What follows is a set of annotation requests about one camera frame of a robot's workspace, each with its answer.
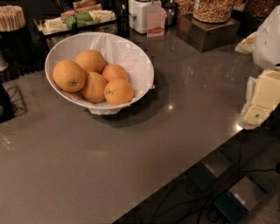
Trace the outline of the white rounded gripper body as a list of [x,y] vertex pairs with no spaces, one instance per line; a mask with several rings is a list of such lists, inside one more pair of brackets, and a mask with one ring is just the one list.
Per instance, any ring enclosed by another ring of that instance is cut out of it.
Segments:
[[253,61],[261,69],[280,69],[280,6],[277,6],[255,33]]

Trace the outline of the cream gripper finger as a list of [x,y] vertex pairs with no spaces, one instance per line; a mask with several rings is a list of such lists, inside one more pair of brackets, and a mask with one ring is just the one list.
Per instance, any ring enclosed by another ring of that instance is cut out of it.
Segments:
[[264,70],[257,78],[249,77],[238,125],[244,130],[260,127],[279,103],[279,71]]
[[236,47],[235,50],[238,53],[250,54],[253,52],[253,44],[256,37],[256,32],[249,34],[244,40],[242,40]]

